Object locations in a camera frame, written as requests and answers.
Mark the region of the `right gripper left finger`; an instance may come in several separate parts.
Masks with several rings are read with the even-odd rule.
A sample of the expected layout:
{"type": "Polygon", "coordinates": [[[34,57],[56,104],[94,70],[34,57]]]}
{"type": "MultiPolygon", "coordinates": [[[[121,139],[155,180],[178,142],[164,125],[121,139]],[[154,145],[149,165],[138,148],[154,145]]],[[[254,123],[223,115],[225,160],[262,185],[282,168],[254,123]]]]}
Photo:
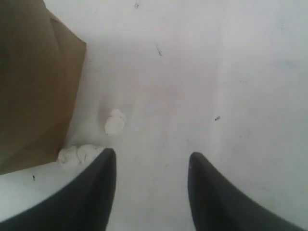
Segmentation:
{"type": "Polygon", "coordinates": [[[104,231],[116,189],[116,153],[104,149],[73,181],[0,223],[2,231],[104,231]]]}

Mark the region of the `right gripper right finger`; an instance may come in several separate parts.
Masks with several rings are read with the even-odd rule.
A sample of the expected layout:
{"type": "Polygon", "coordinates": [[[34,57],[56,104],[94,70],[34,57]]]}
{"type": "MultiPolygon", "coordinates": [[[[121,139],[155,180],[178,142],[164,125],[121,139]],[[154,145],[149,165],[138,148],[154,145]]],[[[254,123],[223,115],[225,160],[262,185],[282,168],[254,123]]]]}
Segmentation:
{"type": "Polygon", "coordinates": [[[188,195],[197,231],[300,231],[230,183],[202,153],[190,155],[188,195]]]}

